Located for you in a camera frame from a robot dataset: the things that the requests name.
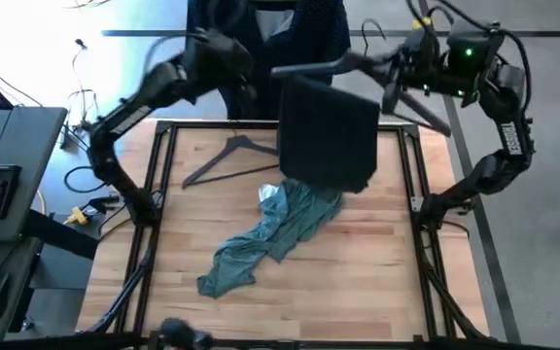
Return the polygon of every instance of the black garment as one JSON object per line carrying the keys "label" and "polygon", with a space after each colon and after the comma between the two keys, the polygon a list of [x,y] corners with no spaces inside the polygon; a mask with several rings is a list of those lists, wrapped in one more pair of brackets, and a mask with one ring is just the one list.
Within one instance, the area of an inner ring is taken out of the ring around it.
{"label": "black garment", "polygon": [[282,94],[280,170],[319,188],[359,193],[377,168],[379,105],[294,77]]}
{"label": "black garment", "polygon": [[[252,83],[257,91],[254,118],[277,120],[282,81],[269,77],[271,68],[284,65],[333,61],[350,47],[347,15],[342,0],[299,0],[289,30],[263,41],[256,18],[256,6],[248,0],[190,0],[188,30],[208,29],[209,3],[217,3],[216,25],[222,27],[239,9],[242,15],[234,25],[223,28],[237,39],[255,60]],[[317,77],[330,85],[332,76]],[[241,119],[234,97],[227,88],[220,88],[227,104],[229,119]]]}

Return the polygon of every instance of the wooden table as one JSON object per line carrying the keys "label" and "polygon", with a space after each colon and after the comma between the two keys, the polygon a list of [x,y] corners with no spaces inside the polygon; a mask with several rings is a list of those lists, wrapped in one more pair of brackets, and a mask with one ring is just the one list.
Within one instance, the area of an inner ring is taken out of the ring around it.
{"label": "wooden table", "polygon": [[[142,122],[123,143],[122,166],[140,185],[155,128],[155,121]],[[237,132],[275,147],[275,130]],[[399,143],[390,133],[378,136],[378,169],[368,188],[345,195],[345,208],[311,241],[298,244],[281,264],[264,259],[252,286],[218,299],[197,293],[195,280],[209,271],[218,245],[260,220],[259,186],[282,179],[278,169],[271,169],[182,190],[183,179],[216,155],[232,135],[230,129],[178,131],[144,332],[167,317],[179,317],[217,338],[386,341],[426,334]],[[454,182],[445,140],[423,129],[421,140],[431,190],[441,192]],[[157,169],[162,169],[162,160],[159,156]],[[205,177],[277,161],[239,150]],[[414,159],[411,164],[418,188]],[[112,225],[126,217],[122,214]],[[98,247],[78,330],[94,324],[120,291],[133,231],[133,225],[119,228]],[[487,333],[469,240],[455,227],[445,226],[438,234],[449,291]],[[134,295],[129,305],[128,329],[136,300]],[[435,307],[441,331],[439,302]]]}

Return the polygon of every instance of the gray desk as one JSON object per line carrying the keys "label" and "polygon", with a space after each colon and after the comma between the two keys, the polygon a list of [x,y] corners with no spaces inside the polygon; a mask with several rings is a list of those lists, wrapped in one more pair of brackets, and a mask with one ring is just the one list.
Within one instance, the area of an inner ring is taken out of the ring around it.
{"label": "gray desk", "polygon": [[[0,163],[22,167],[8,217],[0,220],[0,264],[15,246],[13,240],[19,237],[65,115],[62,108],[16,107],[12,112],[0,111]],[[39,239],[25,238],[4,267],[11,274],[11,285],[8,307],[0,319],[0,340],[10,326],[41,246]]]}
{"label": "gray desk", "polygon": [[63,108],[0,111],[0,164],[21,167],[8,217],[0,220],[0,241],[19,237],[65,117]]}

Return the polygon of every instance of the wire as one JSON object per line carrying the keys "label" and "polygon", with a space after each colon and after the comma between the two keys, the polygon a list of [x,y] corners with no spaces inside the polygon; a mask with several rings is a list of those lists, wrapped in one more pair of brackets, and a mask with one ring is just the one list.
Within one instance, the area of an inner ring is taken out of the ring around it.
{"label": "wire", "polygon": [[84,145],[84,146],[82,147],[80,144],[78,144],[77,142],[74,142],[74,141],[73,141],[73,143],[74,143],[75,145],[77,145],[77,147],[79,147],[79,148],[80,148],[81,150],[83,150],[83,151],[87,151],[87,150],[88,150],[89,146],[88,146],[88,144],[84,141],[84,139],[82,139],[78,134],[76,134],[75,132],[73,132],[73,130],[72,130],[66,123],[65,123],[62,127],[65,128],[66,131],[68,131],[69,134],[72,134],[73,136],[75,136],[75,138],[78,139],[79,142],[81,142],[81,143]]}
{"label": "wire", "polygon": [[72,186],[70,186],[70,184],[68,183],[68,178],[69,178],[72,174],[74,174],[75,172],[77,172],[77,171],[79,171],[79,170],[84,170],[84,169],[89,169],[89,170],[91,170],[92,167],[91,167],[91,166],[87,166],[87,165],[84,165],[84,166],[77,166],[77,167],[74,167],[74,168],[70,169],[70,170],[66,173],[66,175],[64,175],[64,186],[66,186],[66,189],[68,189],[69,191],[74,192],[74,193],[93,193],[93,192],[96,192],[96,191],[98,191],[98,190],[104,188],[105,186],[107,186],[107,184],[102,183],[101,185],[99,185],[99,186],[97,186],[97,187],[95,187],[95,188],[93,188],[93,189],[89,189],[89,190],[78,190],[78,189],[75,189],[75,188],[73,188]]}
{"label": "wire", "polygon": [[434,22],[433,16],[435,11],[442,12],[446,16],[446,20],[448,21],[448,24],[453,25],[453,23],[455,22],[453,16],[448,11],[446,11],[446,9],[444,9],[442,6],[435,5],[427,12],[427,17],[432,19],[432,23]]}
{"label": "wire", "polygon": [[[59,133],[62,134],[64,137],[66,137],[66,134],[67,134],[67,133],[64,132],[63,130],[60,130]],[[88,149],[84,148],[82,145],[80,145],[79,143],[77,143],[77,141],[75,141],[74,139],[69,138],[68,141],[72,142],[72,143],[73,143],[75,146],[77,146],[80,150],[82,150],[82,151],[84,151],[84,152],[87,152],[87,151],[88,151]]]}
{"label": "wire", "polygon": [[365,41],[365,54],[364,56],[367,55],[368,53],[368,40],[367,40],[367,34],[365,33],[365,26],[370,23],[372,25],[374,25],[375,27],[377,27],[377,30],[379,30],[379,34],[381,35],[381,38],[384,39],[384,41],[386,41],[386,34],[384,34],[384,30],[381,28],[381,25],[379,25],[379,23],[377,22],[377,20],[373,19],[373,18],[367,18],[362,22],[362,28],[360,29],[360,31],[362,32],[362,39]]}
{"label": "wire", "polygon": [[98,227],[99,243],[102,242],[103,239],[107,238],[107,236],[113,233],[116,229],[122,227],[124,224],[131,221],[131,218],[124,219],[121,222],[117,223],[115,226],[111,227],[107,232],[101,233],[103,231],[103,228],[105,227],[105,224],[109,223],[112,219],[114,219],[114,217],[120,214],[121,211],[124,210],[124,208],[126,208],[126,204],[120,207],[117,211],[115,211],[114,214],[110,215],[107,219],[105,219],[105,221],[101,223],[101,225]]}
{"label": "wire", "polygon": [[[408,6],[413,7],[411,5],[411,0],[406,0],[406,1],[407,1]],[[526,54],[526,49],[524,48],[524,44],[522,44],[522,41],[518,37],[513,35],[513,33],[511,33],[510,31],[508,31],[506,29],[490,28],[490,27],[487,27],[487,26],[477,22],[476,20],[474,20],[471,17],[469,17],[468,15],[466,15],[462,10],[455,7],[453,4],[451,4],[447,0],[438,0],[438,1],[442,4],[444,4],[447,8],[449,8],[449,10],[454,12],[457,16],[459,16],[463,20],[467,21],[468,23],[474,25],[475,27],[477,27],[479,29],[482,29],[485,32],[491,32],[492,30],[502,32],[503,34],[505,34],[505,36],[508,36],[513,41],[513,43],[515,43],[515,46],[520,51],[520,56],[522,57],[522,64],[524,65],[524,73],[525,73],[525,76],[526,76],[526,96],[524,98],[524,105],[522,106],[522,114],[526,113],[526,110],[528,109],[529,104],[531,103],[531,97],[532,97],[532,94],[533,94],[533,89],[531,88],[531,85],[532,85],[531,65],[529,64],[529,58],[528,58],[528,55]]]}
{"label": "wire", "polygon": [[471,232],[468,230],[468,228],[465,227],[465,226],[463,226],[463,225],[461,225],[461,224],[457,224],[457,223],[454,223],[454,222],[449,222],[449,221],[446,221],[446,220],[443,220],[442,223],[443,223],[443,224],[447,224],[447,225],[451,225],[451,226],[453,226],[453,227],[455,227],[455,228],[460,228],[460,229],[462,229],[463,231],[466,232],[466,235],[468,235],[468,236],[471,235]]}
{"label": "wire", "polygon": [[105,5],[112,0],[103,0],[101,2],[94,2],[94,0],[88,0],[85,4],[79,4],[78,1],[75,1],[76,6],[64,6],[63,9],[66,10],[77,10],[82,8],[97,8],[99,6]]}
{"label": "wire", "polygon": [[36,195],[38,195],[38,199],[40,200],[40,212],[43,213],[43,215],[47,215],[47,202],[43,197],[43,193],[38,190],[36,191]]}
{"label": "wire", "polygon": [[[75,68],[75,62],[77,62],[77,58],[79,55],[84,51],[84,48],[80,48],[75,56],[73,57],[73,73],[75,73],[75,78],[77,78],[77,83],[79,83],[79,91],[84,91],[84,85],[82,84],[82,80],[79,79],[79,74],[77,74],[77,69]],[[86,94],[81,93],[82,96],[82,123],[86,121]]]}
{"label": "wire", "polygon": [[[27,93],[21,91],[20,89],[16,88],[16,87],[13,86],[12,84],[8,83],[8,82],[7,82],[5,79],[3,79],[1,76],[0,76],[0,81],[2,81],[2,82],[3,82],[4,84],[6,84],[8,87],[12,88],[14,91],[16,91],[16,92],[22,94],[23,96],[29,98],[29,99],[32,100],[34,103],[36,103],[38,106],[40,106],[40,107],[45,107],[42,103],[38,102],[38,100],[36,100],[36,99],[33,98],[32,96],[28,95]],[[68,125],[65,124],[63,127],[64,127],[69,133],[73,134],[85,147],[84,147],[84,148],[81,147],[81,145],[78,144],[77,142],[73,142],[74,144],[76,144],[80,149],[82,149],[82,150],[84,150],[84,151],[88,148],[88,144],[87,144],[81,137],[79,137],[76,133],[74,133],[74,132],[68,127]]]}
{"label": "wire", "polygon": [[9,93],[6,89],[4,89],[2,86],[0,86],[0,91],[6,95],[6,97],[12,97],[16,102],[17,105],[22,105],[23,103],[21,101],[18,100],[18,98],[16,96],[14,96],[13,94]]}
{"label": "wire", "polygon": [[412,3],[412,0],[405,0],[405,3],[407,3],[407,7],[409,8],[409,11],[412,12],[414,18],[418,20],[418,22],[422,25],[422,27],[425,28],[425,31],[427,31],[427,33],[434,39],[434,51],[436,53],[439,53],[438,36],[434,32],[432,26],[430,24],[425,23],[425,21],[421,18],[421,16],[418,15],[418,10],[416,10],[416,7],[414,6],[414,3]]}
{"label": "wire", "polygon": [[44,107],[40,102],[36,101],[33,97],[31,97],[30,95],[28,95],[27,93],[19,90],[18,88],[16,88],[15,86],[13,86],[12,84],[8,83],[5,79],[1,78],[0,76],[0,81],[2,81],[4,84],[6,84],[8,87],[12,88],[14,91],[22,94],[23,96],[29,98],[30,100],[34,101],[34,103],[36,103],[37,105]]}
{"label": "wire", "polygon": [[144,84],[144,78],[146,77],[146,73],[148,73],[149,71],[149,68],[151,66],[151,59],[153,59],[153,55],[155,54],[155,50],[158,48],[158,46],[168,40],[180,37],[180,35],[169,35],[155,40],[155,42],[151,45],[151,48],[148,50],[148,52],[146,52],[146,57],[144,58],[144,68],[142,70],[142,80],[140,81],[140,87],[142,86],[142,84]]}

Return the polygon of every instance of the teal shirt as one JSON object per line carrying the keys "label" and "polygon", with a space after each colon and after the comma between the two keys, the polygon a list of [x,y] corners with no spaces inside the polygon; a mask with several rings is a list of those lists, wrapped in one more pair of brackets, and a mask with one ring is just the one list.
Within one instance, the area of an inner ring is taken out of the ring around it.
{"label": "teal shirt", "polygon": [[342,193],[284,180],[278,192],[259,205],[262,220],[248,232],[224,242],[208,274],[197,279],[198,292],[219,298],[256,282],[252,271],[269,255],[280,263],[298,242],[310,240],[342,207]]}

